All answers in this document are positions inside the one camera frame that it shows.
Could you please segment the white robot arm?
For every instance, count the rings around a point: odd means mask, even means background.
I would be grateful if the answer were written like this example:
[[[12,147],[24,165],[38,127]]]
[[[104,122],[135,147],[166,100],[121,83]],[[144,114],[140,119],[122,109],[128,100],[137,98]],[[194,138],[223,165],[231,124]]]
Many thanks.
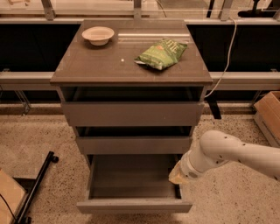
[[[169,174],[175,185],[198,179],[210,169],[235,161],[276,181],[280,180],[280,149],[244,143],[218,130],[205,132],[197,146],[185,153]]]

